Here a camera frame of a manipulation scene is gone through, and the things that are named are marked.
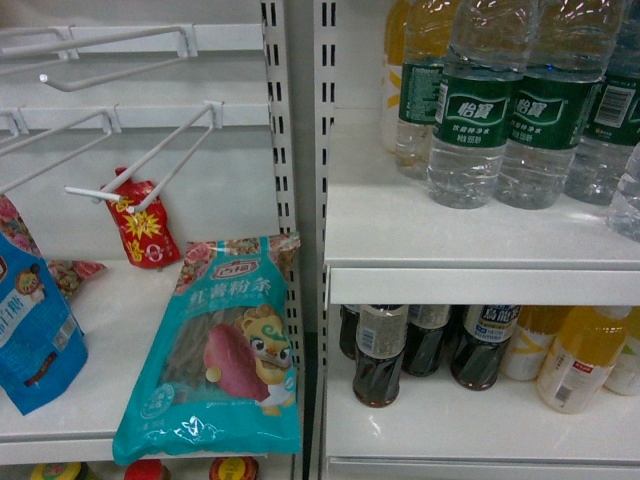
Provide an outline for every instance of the blue snack bag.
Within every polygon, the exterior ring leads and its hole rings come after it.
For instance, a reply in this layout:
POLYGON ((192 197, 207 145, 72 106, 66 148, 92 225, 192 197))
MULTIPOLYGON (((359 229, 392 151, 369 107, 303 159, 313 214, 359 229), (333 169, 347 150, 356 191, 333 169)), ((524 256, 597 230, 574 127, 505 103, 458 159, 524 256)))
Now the blue snack bag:
POLYGON ((0 385, 23 415, 87 361, 82 332, 14 205, 0 195, 0 385))
POLYGON ((196 451, 299 453, 284 272, 297 233, 190 243, 113 441, 127 465, 196 451))

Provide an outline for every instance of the white shelf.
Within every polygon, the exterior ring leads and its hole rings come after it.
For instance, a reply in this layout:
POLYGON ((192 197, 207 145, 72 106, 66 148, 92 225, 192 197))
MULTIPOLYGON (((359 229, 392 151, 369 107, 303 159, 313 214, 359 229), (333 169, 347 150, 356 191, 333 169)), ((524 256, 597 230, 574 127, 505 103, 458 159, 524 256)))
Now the white shelf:
POLYGON ((458 385, 443 363, 426 378, 403 372, 396 401, 368 408, 353 394, 355 362, 340 352, 339 322, 334 307, 324 442, 330 479, 639 477, 640 397, 603 390, 585 412, 563 415, 538 398, 533 382, 500 375, 492 388, 474 392, 458 385))
MULTIPOLYGON (((85 332, 89 360, 69 389, 26 416, 4 392, 0 394, 0 465, 113 459, 113 436, 182 263, 161 272, 132 267, 127 261, 104 263, 107 271, 83 284, 71 304, 85 332)), ((303 379, 298 384, 302 399, 303 379)), ((302 411, 302 400, 299 405, 302 411)), ((200 452, 187 457, 214 455, 200 452)), ((291 468, 294 458, 270 455, 261 457, 261 463, 274 459, 276 468, 283 462, 291 468)))
POLYGON ((397 172, 377 115, 338 109, 331 130, 331 303, 638 303, 640 244, 606 226, 605 207, 438 205, 397 172))

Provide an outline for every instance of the sauce jar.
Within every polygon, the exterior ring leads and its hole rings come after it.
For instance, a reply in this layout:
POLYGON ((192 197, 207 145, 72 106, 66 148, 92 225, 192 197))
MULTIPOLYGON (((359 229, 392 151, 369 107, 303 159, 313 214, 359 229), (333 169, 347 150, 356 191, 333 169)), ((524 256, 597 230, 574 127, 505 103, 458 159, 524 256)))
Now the sauce jar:
POLYGON ((124 480, 171 480, 171 473, 160 460, 137 460, 127 467, 124 480))
POLYGON ((258 462, 253 457, 216 458, 209 469, 209 480, 255 480, 258 462))
POLYGON ((31 473, 31 480, 99 480, 86 462, 41 463, 31 473))

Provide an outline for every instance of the white bottle cap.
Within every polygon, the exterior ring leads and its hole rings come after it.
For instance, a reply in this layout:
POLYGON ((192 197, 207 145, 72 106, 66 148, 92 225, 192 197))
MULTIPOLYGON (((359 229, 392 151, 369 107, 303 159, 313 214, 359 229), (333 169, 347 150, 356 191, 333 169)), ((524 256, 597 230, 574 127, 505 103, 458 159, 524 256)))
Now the white bottle cap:
POLYGON ((600 315, 604 315, 607 318, 611 318, 612 320, 622 320, 631 313, 631 308, 628 306, 617 306, 617 307, 593 307, 593 309, 598 312, 600 315))

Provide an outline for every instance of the green bottle label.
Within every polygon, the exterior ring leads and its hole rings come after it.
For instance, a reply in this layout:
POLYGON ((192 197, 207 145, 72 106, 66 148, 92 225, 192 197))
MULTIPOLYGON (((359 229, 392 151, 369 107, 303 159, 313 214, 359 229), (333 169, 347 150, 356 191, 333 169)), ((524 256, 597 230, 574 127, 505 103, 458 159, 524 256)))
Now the green bottle label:
POLYGON ((438 92, 442 80, 442 59, 427 58, 402 66, 400 88, 401 120, 420 125, 433 125, 438 110, 438 92))
POLYGON ((640 142, 640 79, 607 73, 584 135, 616 145, 640 142))
POLYGON ((518 87, 509 138, 523 145, 567 150, 578 145, 599 83, 525 76, 518 87))
POLYGON ((504 145, 516 84, 515 81, 470 80, 445 75, 440 85, 435 136, 462 147, 504 145))

